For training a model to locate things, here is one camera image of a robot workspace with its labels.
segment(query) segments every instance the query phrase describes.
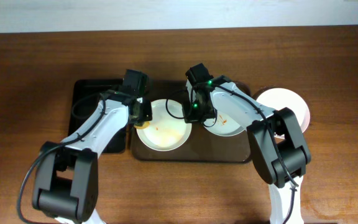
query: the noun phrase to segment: wall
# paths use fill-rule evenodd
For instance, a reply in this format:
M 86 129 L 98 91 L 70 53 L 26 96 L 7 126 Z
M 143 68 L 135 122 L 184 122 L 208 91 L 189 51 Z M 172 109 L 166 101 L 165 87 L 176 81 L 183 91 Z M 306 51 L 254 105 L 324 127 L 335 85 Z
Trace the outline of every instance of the wall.
M 0 0 L 0 32 L 358 24 L 358 0 Z

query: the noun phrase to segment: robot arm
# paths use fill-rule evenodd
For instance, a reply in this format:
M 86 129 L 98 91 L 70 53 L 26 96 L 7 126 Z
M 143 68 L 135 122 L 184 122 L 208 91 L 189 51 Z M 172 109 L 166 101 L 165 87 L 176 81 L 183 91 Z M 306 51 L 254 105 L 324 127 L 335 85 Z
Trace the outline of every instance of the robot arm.
M 104 94 L 107 100 L 101 100 L 95 112 L 60 144 L 73 142 L 88 130 L 89 133 L 46 156 L 35 178 L 32 198 L 35 209 L 61 223 L 105 223 L 94 209 L 98 199 L 98 158 L 127 123 L 141 124 L 152 119 L 150 101 L 139 98 L 144 94 L 146 81 L 145 74 L 128 70 L 119 91 L 107 91 Z M 58 145 L 46 142 L 41 151 Z M 74 170 L 72 180 L 57 175 L 57 171 L 66 169 Z
M 279 135 L 285 134 L 285 140 L 277 144 L 277 147 L 285 167 L 300 186 L 303 175 L 306 173 L 305 167 L 310 162 L 311 156 L 293 111 L 288 108 L 276 111 L 261 105 L 241 92 L 228 78 L 224 76 L 213 78 L 203 64 L 190 68 L 186 76 L 190 101 L 182 105 L 185 122 L 203 123 L 207 119 L 213 119 L 215 118 L 214 109 L 216 109 L 228 114 L 246 129 L 255 169 L 269 184 L 272 203 L 270 222 L 284 223 L 288 211 L 293 207 L 290 218 L 286 222 L 303 223 L 300 214 L 300 187 L 297 188 L 298 192 L 292 200 L 292 183 L 289 182 L 278 160 L 273 146 L 275 142 L 272 142 L 266 128 L 266 122 L 268 122 L 273 132 Z M 266 117 L 266 121 L 262 119 L 260 112 Z

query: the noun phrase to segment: table top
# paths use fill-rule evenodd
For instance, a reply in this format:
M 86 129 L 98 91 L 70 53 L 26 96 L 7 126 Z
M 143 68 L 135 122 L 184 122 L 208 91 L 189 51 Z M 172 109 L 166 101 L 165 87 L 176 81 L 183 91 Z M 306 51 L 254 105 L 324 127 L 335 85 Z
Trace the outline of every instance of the table top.
M 84 78 L 184 80 L 203 62 L 212 75 L 301 95 L 311 111 L 312 154 L 302 183 L 306 223 L 358 223 L 358 26 L 0 34 L 0 223 L 15 210 L 24 174 L 47 140 L 67 135 L 73 85 Z M 22 209 L 31 207 L 34 177 Z M 267 184 L 251 164 L 99 159 L 96 206 L 108 223 L 260 223 Z

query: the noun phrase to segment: white plate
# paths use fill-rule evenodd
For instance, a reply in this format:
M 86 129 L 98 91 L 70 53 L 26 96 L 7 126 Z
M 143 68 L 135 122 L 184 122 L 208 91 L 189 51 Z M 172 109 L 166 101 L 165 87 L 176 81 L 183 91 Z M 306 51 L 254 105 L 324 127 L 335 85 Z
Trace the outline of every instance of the white plate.
M 284 88 L 272 88 L 263 92 L 256 99 L 257 102 L 265 106 L 281 110 L 284 107 L 290 108 L 296 116 L 301 127 L 302 133 L 306 131 L 310 123 L 310 110 L 302 97 L 291 90 Z
M 204 124 L 206 126 L 211 126 L 214 124 L 215 118 L 207 119 Z M 237 122 L 235 122 L 229 115 L 218 111 L 218 118 L 216 124 L 212 127 L 205 127 L 209 132 L 216 134 L 218 136 L 235 136 L 244 131 L 244 128 L 240 126 Z
M 183 119 L 172 118 L 165 109 L 166 99 L 152 102 L 153 120 L 145 129 L 136 129 L 140 140 L 157 151 L 171 151 L 181 146 L 189 138 L 191 124 Z M 183 117 L 181 104 L 169 100 L 168 109 L 174 116 Z

